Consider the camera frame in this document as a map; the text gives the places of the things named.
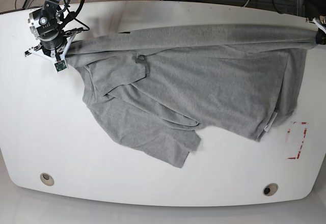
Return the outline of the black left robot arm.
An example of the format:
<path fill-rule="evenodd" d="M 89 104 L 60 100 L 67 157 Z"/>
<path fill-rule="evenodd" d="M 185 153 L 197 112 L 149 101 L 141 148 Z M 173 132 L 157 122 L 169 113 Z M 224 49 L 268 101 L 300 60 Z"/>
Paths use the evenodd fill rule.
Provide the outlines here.
<path fill-rule="evenodd" d="M 316 43 L 325 45 L 325 0 L 304 0 L 307 20 L 318 27 Z"/>

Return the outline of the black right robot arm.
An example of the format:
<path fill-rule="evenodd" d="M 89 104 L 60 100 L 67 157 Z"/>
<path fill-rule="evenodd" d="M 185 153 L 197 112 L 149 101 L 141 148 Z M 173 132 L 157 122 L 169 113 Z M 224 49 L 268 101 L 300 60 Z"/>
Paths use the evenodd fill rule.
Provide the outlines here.
<path fill-rule="evenodd" d="M 67 68 L 65 56 L 76 34 L 90 28 L 77 19 L 85 0 L 76 11 L 69 10 L 71 0 L 45 0 L 43 6 L 29 14 L 29 28 L 40 43 L 29 48 L 24 55 L 34 54 L 49 60 L 57 71 Z"/>

